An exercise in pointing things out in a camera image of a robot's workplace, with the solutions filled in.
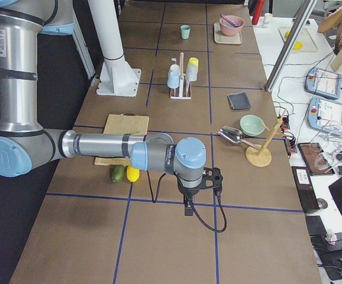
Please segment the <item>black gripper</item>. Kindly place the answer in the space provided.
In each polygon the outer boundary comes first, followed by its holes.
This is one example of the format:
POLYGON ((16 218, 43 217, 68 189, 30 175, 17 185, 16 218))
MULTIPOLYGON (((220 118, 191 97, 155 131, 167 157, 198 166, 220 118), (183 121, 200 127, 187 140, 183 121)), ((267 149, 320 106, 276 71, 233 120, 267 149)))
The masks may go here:
POLYGON ((186 188, 183 186, 182 182, 178 181, 178 190, 183 195, 183 203, 184 203, 184 214, 185 216, 193 216, 193 198, 199 192, 199 189, 195 188, 186 188))

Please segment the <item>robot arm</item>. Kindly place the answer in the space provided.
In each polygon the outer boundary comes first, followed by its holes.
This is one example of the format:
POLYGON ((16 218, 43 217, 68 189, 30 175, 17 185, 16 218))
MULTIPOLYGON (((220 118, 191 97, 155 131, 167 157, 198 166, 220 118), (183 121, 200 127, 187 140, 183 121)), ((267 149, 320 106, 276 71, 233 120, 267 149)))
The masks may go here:
POLYGON ((185 206, 206 188, 204 143, 170 135, 87 134, 37 121, 37 36, 73 33, 72 1, 0 1, 0 175, 24 175, 75 156, 124 157, 140 170, 175 175, 185 206))

